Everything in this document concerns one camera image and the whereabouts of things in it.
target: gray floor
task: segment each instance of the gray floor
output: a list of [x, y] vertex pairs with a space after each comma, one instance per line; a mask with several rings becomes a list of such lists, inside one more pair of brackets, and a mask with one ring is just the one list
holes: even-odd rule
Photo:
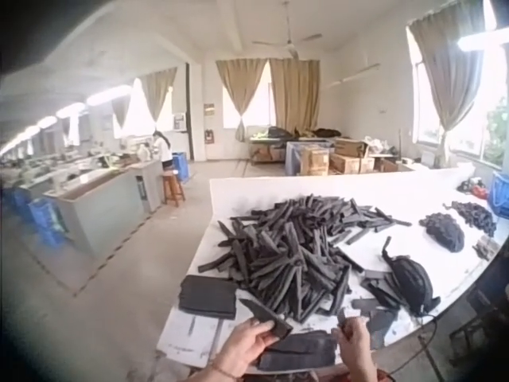
[[[173, 381], [187, 369], [155, 352], [179, 284], [211, 217], [208, 180], [215, 177], [283, 175], [282, 166], [207, 162], [191, 166], [187, 201], [163, 206], [115, 256], [91, 259], [71, 248], [42, 248], [17, 217], [2, 220], [2, 318], [23, 350], [55, 380]], [[429, 351], [444, 380], [447, 334], [472, 310], [457, 303], [439, 321]], [[413, 336], [376, 354], [394, 370], [421, 348]], [[397, 380], [439, 380], [423, 353]]]

